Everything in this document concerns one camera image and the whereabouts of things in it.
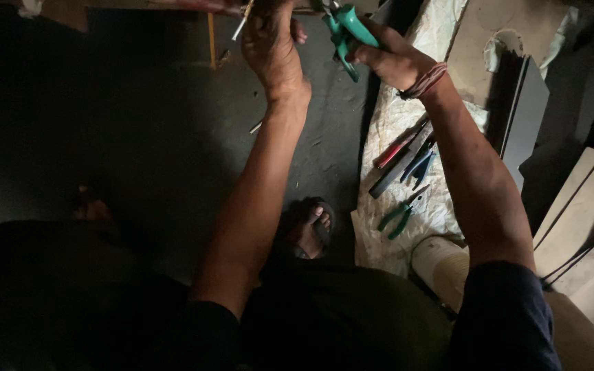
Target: left hand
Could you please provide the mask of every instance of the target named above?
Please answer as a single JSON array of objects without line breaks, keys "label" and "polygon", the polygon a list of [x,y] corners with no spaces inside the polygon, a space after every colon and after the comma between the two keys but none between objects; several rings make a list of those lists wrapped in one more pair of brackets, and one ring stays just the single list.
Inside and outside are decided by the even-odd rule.
[{"label": "left hand", "polygon": [[292,19],[293,0],[257,0],[242,31],[242,54],[265,87],[268,102],[311,96],[294,42],[306,42]]}]

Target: foot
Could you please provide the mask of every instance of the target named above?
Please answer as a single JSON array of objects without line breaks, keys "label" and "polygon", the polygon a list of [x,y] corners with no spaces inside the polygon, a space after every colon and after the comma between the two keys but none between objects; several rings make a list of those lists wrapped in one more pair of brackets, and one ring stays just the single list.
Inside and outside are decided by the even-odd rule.
[{"label": "foot", "polygon": [[324,249],[322,240],[320,240],[313,228],[313,223],[317,220],[320,220],[320,223],[329,232],[329,226],[331,225],[329,214],[324,211],[322,206],[313,206],[309,210],[308,219],[297,223],[287,238],[288,241],[303,249],[309,259],[315,259]]},{"label": "foot", "polygon": [[101,198],[94,196],[93,188],[79,186],[80,205],[73,211],[73,219],[77,221],[111,221],[111,210]]}]

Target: pliers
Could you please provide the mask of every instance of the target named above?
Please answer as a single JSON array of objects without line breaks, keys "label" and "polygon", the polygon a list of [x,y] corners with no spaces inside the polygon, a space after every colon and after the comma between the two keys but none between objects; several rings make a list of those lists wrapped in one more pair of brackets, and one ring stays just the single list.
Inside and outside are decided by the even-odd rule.
[{"label": "pliers", "polygon": [[345,60],[349,53],[347,43],[350,41],[350,35],[366,45],[380,47],[380,43],[356,17],[353,4],[341,6],[337,0],[321,0],[321,2],[326,13],[322,20],[325,21],[331,31],[331,42],[336,47],[336,53],[341,59],[345,71],[353,81],[358,82],[359,73]]},{"label": "pliers", "polygon": [[423,178],[425,178],[425,175],[428,173],[434,158],[437,156],[437,154],[432,150],[434,143],[434,136],[431,134],[430,137],[425,140],[421,148],[418,149],[418,152],[412,162],[407,165],[403,176],[400,177],[400,182],[402,183],[409,175],[414,175],[414,177],[417,179],[417,182],[412,190],[416,190],[421,182],[423,182]]},{"label": "pliers", "polygon": [[414,193],[412,197],[401,202],[400,205],[391,213],[384,215],[384,218],[382,218],[382,221],[379,222],[379,225],[377,226],[377,230],[379,232],[383,232],[384,228],[386,228],[387,224],[389,224],[391,220],[393,220],[396,216],[404,214],[398,223],[398,226],[396,226],[395,230],[389,234],[390,240],[398,237],[400,233],[405,230],[407,222],[409,221],[409,216],[411,216],[414,212],[418,212],[422,208],[422,205],[425,203],[425,197],[422,193],[427,190],[428,187],[430,187],[430,184],[426,184],[425,187]]}]

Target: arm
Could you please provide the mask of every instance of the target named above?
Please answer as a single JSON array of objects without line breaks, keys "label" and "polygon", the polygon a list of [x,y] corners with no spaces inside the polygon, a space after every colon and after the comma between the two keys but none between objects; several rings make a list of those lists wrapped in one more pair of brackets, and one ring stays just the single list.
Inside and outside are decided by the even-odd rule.
[{"label": "arm", "polygon": [[[384,50],[360,46],[352,61],[370,66],[387,84],[411,87],[435,61],[393,29],[364,21]],[[437,139],[446,183],[471,266],[504,260],[535,272],[531,230],[515,181],[484,138],[448,75],[420,97]]]},{"label": "arm", "polygon": [[[278,2],[244,29],[242,51],[265,87],[267,113],[189,297],[220,304],[238,319],[272,246],[311,97],[290,35],[292,11],[291,1]],[[300,43],[306,38],[294,22],[293,33]]]}]

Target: hand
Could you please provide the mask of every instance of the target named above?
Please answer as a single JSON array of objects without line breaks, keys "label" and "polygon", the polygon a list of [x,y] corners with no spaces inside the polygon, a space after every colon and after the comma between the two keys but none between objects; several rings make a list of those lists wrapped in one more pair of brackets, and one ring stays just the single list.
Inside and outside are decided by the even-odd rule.
[{"label": "hand", "polygon": [[263,83],[268,102],[311,97],[294,46],[307,36],[292,13],[293,0],[257,0],[242,31],[242,54]]},{"label": "hand", "polygon": [[392,87],[409,89],[437,63],[433,58],[411,46],[398,31],[379,25],[368,18],[359,17],[383,50],[361,45],[346,58],[351,63],[364,63],[372,68],[377,76]]}]

